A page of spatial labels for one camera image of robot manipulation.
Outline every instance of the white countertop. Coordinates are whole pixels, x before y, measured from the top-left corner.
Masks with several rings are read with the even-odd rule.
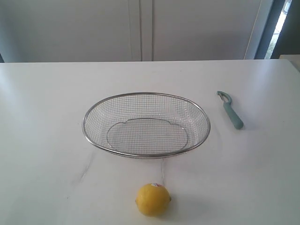
[[[136,91],[188,98],[211,121],[203,145],[165,160],[161,218],[135,205],[140,186],[161,183],[161,159],[119,157],[82,134],[95,102]],[[287,60],[0,64],[0,224],[298,225],[299,116]]]

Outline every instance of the yellow lemon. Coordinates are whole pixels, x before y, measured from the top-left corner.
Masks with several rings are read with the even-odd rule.
[[[156,183],[146,184],[137,193],[135,203],[139,211],[148,217],[163,214],[171,198],[167,189]]]

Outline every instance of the basket rim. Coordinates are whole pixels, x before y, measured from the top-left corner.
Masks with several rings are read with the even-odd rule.
[[[86,119],[88,117],[88,115],[90,114],[90,112],[97,107],[98,105],[100,105],[101,103],[108,101],[110,99],[114,99],[114,98],[120,98],[120,97],[124,97],[124,96],[132,96],[132,95],[160,95],[160,96],[167,96],[167,97],[171,97],[171,98],[177,98],[177,99],[181,99],[184,101],[187,101],[191,104],[193,104],[196,108],[198,108],[203,115],[205,116],[205,119],[207,121],[208,124],[208,128],[207,128],[207,133],[205,135],[205,137],[202,139],[201,142],[187,148],[187,149],[182,149],[182,150],[178,150],[178,151],[173,151],[173,152],[169,152],[169,153],[156,153],[156,154],[132,154],[132,153],[126,153],[126,152],[121,152],[121,151],[117,151],[117,150],[113,150],[110,148],[106,148],[103,147],[101,145],[98,145],[97,143],[95,143],[94,141],[92,141],[90,139],[90,137],[87,135],[86,130],[85,130],[85,123],[86,123]],[[178,154],[182,154],[185,153],[187,151],[190,151],[192,149],[197,148],[198,146],[200,146],[201,144],[203,144],[206,139],[208,138],[209,134],[210,134],[210,119],[208,117],[208,115],[206,114],[206,112],[195,102],[184,98],[184,97],[180,97],[180,96],[176,96],[176,95],[170,95],[170,94],[164,94],[164,93],[158,93],[158,92],[130,92],[130,93],[125,93],[125,94],[119,94],[119,95],[114,95],[114,96],[110,96],[107,98],[104,98],[100,101],[98,101],[97,103],[95,103],[85,114],[83,121],[82,121],[82,132],[83,135],[85,136],[85,138],[88,140],[88,142],[90,142],[92,145],[94,145],[95,147],[98,147],[100,149],[103,149],[105,151],[108,151],[110,153],[119,155],[119,156],[123,156],[123,157],[129,157],[129,158],[141,158],[141,159],[156,159],[156,158],[166,158],[166,157],[171,157],[171,156],[175,156]]]

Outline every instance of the metal colander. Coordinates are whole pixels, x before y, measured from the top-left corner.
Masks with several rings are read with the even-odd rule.
[[[202,144],[210,120],[196,103],[140,92],[106,98],[86,113],[82,129],[93,145],[132,158],[163,158]]]

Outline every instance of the vegetable peeler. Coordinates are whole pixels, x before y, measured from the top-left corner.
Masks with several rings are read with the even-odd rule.
[[[232,99],[231,97],[222,92],[222,91],[217,91],[217,94],[220,96],[220,98],[222,99],[223,101],[223,107],[227,113],[227,115],[229,116],[231,122],[233,123],[234,127],[236,129],[241,129],[243,126],[244,126],[244,123],[243,121],[239,118],[239,116],[236,114],[236,112],[232,109],[231,107],[231,103],[232,103]]]

